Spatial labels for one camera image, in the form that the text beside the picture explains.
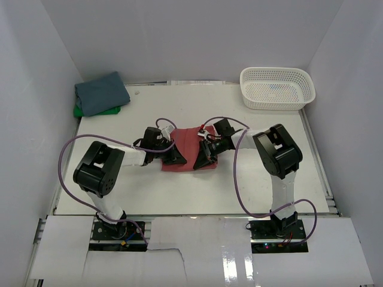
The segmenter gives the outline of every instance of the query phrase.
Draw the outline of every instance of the wire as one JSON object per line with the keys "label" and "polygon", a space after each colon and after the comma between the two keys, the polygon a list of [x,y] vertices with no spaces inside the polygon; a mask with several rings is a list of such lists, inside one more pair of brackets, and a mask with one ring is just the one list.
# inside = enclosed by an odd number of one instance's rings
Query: wire
{"label": "wire", "polygon": [[205,123],[203,125],[205,126],[208,122],[210,122],[212,120],[216,120],[218,118],[225,118],[225,119],[230,120],[230,121],[235,121],[236,123],[243,125],[246,129],[250,129],[250,127],[247,124],[244,124],[243,122],[236,120],[235,118],[229,118],[229,117],[212,117],[212,118],[208,119],[207,121],[205,121]]}
{"label": "wire", "polygon": [[290,232],[290,237],[289,238],[286,237],[280,244],[278,244],[278,247],[283,247],[283,246],[288,245],[292,239],[293,239],[293,233]]}
{"label": "wire", "polygon": [[[159,118],[157,121],[156,121],[156,124],[158,123],[159,120],[165,120],[169,123],[171,123],[173,126],[174,126],[174,129],[177,130],[177,126],[175,125],[175,123],[173,123],[171,120],[167,119],[167,118]],[[67,149],[67,147],[72,143],[74,142],[75,140],[77,139],[81,139],[81,138],[97,138],[97,139],[103,139],[105,141],[110,141],[110,142],[114,142],[115,144],[119,144],[119,145],[123,145],[123,146],[127,146],[128,148],[131,148],[132,146],[131,145],[128,145],[127,143],[124,143],[124,142],[120,142],[120,141],[117,141],[115,139],[110,139],[110,138],[107,138],[106,136],[99,136],[99,135],[92,135],[92,134],[86,134],[86,135],[79,135],[79,136],[75,136],[73,138],[71,138],[69,141],[67,141],[64,146],[62,147],[61,149],[61,152],[60,152],[60,156],[59,156],[59,161],[57,163],[58,165],[58,169],[57,169],[57,173],[59,175],[59,182],[63,188],[63,190],[67,193],[67,195],[69,195],[72,199],[74,199],[75,201],[87,206],[87,207],[90,207],[92,209],[94,209],[96,212],[100,212],[101,213],[101,210],[99,210],[96,206],[93,206],[87,202],[84,202],[82,201],[81,199],[77,198],[76,196],[73,195],[73,193],[71,193],[68,189],[68,187],[65,185],[64,183],[64,180],[63,180],[63,176],[62,176],[62,159],[63,159],[63,156],[64,156],[64,153],[65,153],[65,150]],[[145,149],[145,148],[139,148],[139,147],[136,147],[135,149],[138,149],[138,150],[141,150],[141,151],[146,151],[146,152],[158,152],[158,153],[161,153],[161,152],[166,152],[166,151],[169,151],[176,143],[178,139],[178,132],[175,136],[175,139],[173,141],[173,143],[168,146],[167,148],[165,149],[161,149],[159,151],[156,151],[156,150],[153,150],[153,149]],[[112,219],[106,215],[102,215],[105,219],[111,221],[111,222],[130,222],[132,223],[139,231],[140,235],[142,236],[142,239],[144,240],[145,244],[148,245],[148,241],[146,240],[145,236],[144,236],[144,233],[142,232],[142,230],[140,229],[140,227],[138,226],[137,222],[133,221],[133,220],[130,220],[130,219]]]}
{"label": "wire", "polygon": [[136,235],[135,232],[133,232],[127,239],[125,239],[125,242],[128,242],[130,239],[132,239],[134,235]]}
{"label": "wire", "polygon": [[294,243],[294,244],[302,244],[302,243],[305,243],[311,236],[312,234],[314,233],[314,230],[315,228],[317,227],[317,221],[318,221],[318,213],[317,213],[317,209],[315,208],[315,205],[308,199],[299,199],[293,203],[287,203],[285,205],[282,205],[281,207],[273,210],[272,212],[269,212],[269,213],[266,213],[266,214],[262,214],[262,215],[257,215],[257,214],[254,214],[254,213],[251,213],[250,211],[247,210],[247,208],[245,207],[244,203],[242,202],[242,199],[241,199],[241,196],[239,195],[239,188],[238,188],[238,181],[237,181],[237,159],[238,159],[238,149],[239,149],[239,146],[241,144],[241,141],[243,140],[245,134],[246,134],[247,130],[244,130],[244,132],[241,134],[241,137],[239,138],[237,144],[236,144],[236,147],[235,147],[235,152],[234,152],[234,162],[233,162],[233,177],[234,177],[234,188],[235,188],[235,193],[237,195],[237,199],[238,199],[238,202],[239,202],[239,205],[241,205],[241,208],[244,210],[244,212],[251,216],[251,217],[254,217],[254,218],[265,218],[265,217],[268,217],[268,216],[271,216],[275,213],[277,213],[278,211],[282,210],[283,208],[287,208],[291,205],[294,205],[294,204],[297,204],[297,203],[300,203],[300,202],[307,202],[309,203],[313,210],[314,210],[314,225],[312,227],[312,230],[311,232],[306,236],[305,239],[297,242],[297,243]]}

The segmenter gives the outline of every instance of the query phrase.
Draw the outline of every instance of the white wall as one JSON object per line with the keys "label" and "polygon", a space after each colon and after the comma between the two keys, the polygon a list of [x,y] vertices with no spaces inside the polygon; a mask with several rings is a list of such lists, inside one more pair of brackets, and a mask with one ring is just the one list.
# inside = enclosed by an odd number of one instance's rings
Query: white wall
{"label": "white wall", "polygon": [[81,81],[39,0],[0,1],[0,286],[22,286]]}
{"label": "white wall", "polygon": [[346,0],[311,61],[306,111],[340,211],[383,286],[383,2]]}
{"label": "white wall", "polygon": [[84,80],[239,81],[307,68],[343,0],[42,0]]}

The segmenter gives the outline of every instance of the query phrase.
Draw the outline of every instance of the black bracket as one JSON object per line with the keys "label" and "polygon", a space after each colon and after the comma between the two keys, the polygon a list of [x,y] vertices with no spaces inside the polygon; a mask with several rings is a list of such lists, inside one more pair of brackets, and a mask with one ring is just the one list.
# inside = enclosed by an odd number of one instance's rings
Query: black bracket
{"label": "black bracket", "polygon": [[109,194],[117,180],[125,152],[93,142],[73,173],[73,181],[99,198]]}
{"label": "black bracket", "polygon": [[282,124],[253,136],[266,170],[281,179],[296,172],[303,159],[302,152]]}

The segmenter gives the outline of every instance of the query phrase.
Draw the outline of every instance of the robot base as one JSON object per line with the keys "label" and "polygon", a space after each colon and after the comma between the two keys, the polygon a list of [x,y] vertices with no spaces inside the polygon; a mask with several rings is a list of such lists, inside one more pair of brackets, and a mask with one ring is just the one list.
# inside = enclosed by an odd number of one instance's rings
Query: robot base
{"label": "robot base", "polygon": [[[142,232],[145,234],[145,222],[144,221],[136,221]],[[110,241],[110,240],[125,240],[132,233],[136,233],[130,240],[142,240],[142,237],[139,232],[136,231],[136,227],[130,223],[126,223],[126,232],[122,234],[121,238],[112,237],[110,230],[105,228],[104,224],[101,222],[95,222],[95,226],[93,227],[92,239],[98,241]]]}

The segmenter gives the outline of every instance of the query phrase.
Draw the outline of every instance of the white table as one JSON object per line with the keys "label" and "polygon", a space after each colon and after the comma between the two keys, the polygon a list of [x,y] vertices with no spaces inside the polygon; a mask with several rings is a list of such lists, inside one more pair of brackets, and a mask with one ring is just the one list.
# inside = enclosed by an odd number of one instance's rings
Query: white table
{"label": "white table", "polygon": [[[78,134],[94,133],[132,143],[148,126],[166,117],[179,128],[200,126],[205,120],[222,115],[247,123],[252,129],[268,129],[281,123],[303,153],[295,181],[295,199],[310,199],[318,212],[328,212],[325,193],[315,167],[302,119],[297,111],[256,111],[242,101],[238,85],[223,86],[140,86],[127,87],[131,103],[118,115],[83,118]],[[72,180],[73,171],[97,139],[76,141],[68,164],[65,184],[78,198],[92,203]],[[255,150],[241,149],[238,182],[246,207],[252,212],[268,212],[272,203],[270,175]],[[160,162],[145,167],[123,167],[112,191],[129,215],[207,215],[244,214],[233,184],[233,151],[219,155],[218,167],[188,173],[160,171]],[[308,204],[298,204],[298,212],[312,212]],[[61,192],[56,215],[93,214],[94,210]]]}

